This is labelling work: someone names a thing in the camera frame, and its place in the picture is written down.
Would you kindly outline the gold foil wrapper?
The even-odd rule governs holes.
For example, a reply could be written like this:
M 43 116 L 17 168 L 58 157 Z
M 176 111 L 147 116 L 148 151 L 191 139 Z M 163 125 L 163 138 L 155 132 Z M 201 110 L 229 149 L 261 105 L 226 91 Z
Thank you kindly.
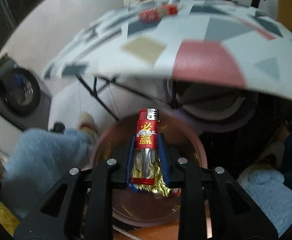
M 155 170 L 155 183 L 153 185 L 137 185 L 131 183 L 131 173 L 132 173 L 132 167 L 134 162 L 134 152 L 135 148 L 128 148 L 128 158 L 125 159 L 122 156 L 122 153 L 124 152 L 124 148 L 117 148 L 116 150 L 110 152 L 110 151 L 104 151 L 103 158 L 105 160 L 110 158 L 115 158 L 118 161 L 122 160 L 124 161 L 124 178 L 123 182 L 120 182 L 119 179 L 117 179 L 113 184 L 116 185 L 118 189 L 127 189 L 130 188 L 135 192 L 138 191 L 145 191 L 145 192 L 151 192 L 156 195 L 161 195 L 163 197 L 169 196 L 172 192 L 174 192 L 174 189 L 170 189 L 167 187 L 167 185 L 164 182 L 162 171 L 160 167 L 160 162 L 158 160 L 157 156 L 157 162 L 156 162 L 156 170 Z

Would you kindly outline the red lighter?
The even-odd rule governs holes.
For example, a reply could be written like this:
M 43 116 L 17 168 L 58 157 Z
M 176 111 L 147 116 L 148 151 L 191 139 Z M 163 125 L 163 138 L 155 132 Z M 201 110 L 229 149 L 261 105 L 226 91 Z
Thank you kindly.
M 159 110 L 144 108 L 139 111 L 135 139 L 131 183 L 153 185 L 157 162 L 157 137 Z

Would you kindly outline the red snack wrapper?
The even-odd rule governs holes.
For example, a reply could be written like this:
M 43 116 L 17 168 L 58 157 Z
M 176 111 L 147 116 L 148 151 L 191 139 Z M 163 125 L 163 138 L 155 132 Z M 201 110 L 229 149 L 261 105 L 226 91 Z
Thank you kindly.
M 179 7 L 175 4 L 161 4 L 159 6 L 142 10 L 138 14 L 138 20 L 144 23 L 154 23 L 160 21 L 163 17 L 176 15 Z

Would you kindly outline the brown round trash bin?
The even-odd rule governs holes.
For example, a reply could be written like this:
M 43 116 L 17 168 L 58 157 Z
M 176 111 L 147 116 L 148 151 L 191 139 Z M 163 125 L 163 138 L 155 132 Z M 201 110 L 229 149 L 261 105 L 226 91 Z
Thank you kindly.
M 113 190 L 112 215 L 115 219 L 139 227 L 169 223 L 179 217 L 180 186 L 168 186 L 160 166 L 160 135 L 170 150 L 207 167 L 206 152 L 198 135 L 181 120 L 160 113 L 157 120 L 138 114 L 126 117 L 106 129 L 97 141 L 91 157 L 96 167 L 110 158 L 123 161 L 119 182 Z

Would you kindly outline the light blue fluffy sleeve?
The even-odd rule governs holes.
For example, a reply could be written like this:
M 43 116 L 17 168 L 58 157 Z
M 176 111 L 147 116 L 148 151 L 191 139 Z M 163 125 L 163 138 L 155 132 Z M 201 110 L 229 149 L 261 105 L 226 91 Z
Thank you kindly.
M 4 164 L 3 204 L 24 219 L 69 169 L 85 167 L 96 144 L 96 133 L 73 128 L 64 133 L 29 129 Z

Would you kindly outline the beige fluffy slipper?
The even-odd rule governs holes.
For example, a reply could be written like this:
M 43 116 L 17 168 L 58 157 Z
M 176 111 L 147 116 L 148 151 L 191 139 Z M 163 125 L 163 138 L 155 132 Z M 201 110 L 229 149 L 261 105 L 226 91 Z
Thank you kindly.
M 83 112 L 79 115 L 76 130 L 87 133 L 92 137 L 92 139 L 96 139 L 99 134 L 98 127 L 94 122 L 93 116 L 87 112 Z

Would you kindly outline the washing machine door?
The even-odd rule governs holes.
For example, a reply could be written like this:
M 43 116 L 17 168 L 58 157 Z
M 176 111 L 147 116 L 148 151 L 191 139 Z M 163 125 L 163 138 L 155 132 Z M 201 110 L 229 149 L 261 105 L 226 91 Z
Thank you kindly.
M 7 54 L 0 56 L 1 77 L 10 78 L 14 87 L 0 96 L 0 116 L 22 131 L 47 129 L 52 95 L 46 84 Z

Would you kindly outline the geometric patterned ironing board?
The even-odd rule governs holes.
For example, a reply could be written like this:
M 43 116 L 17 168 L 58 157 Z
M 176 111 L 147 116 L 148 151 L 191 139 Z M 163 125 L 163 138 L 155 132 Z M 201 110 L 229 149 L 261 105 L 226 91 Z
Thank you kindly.
M 265 12 L 223 0 L 168 0 L 175 15 L 143 22 L 154 2 L 110 11 L 75 35 L 44 79 L 163 77 L 292 100 L 292 33 Z

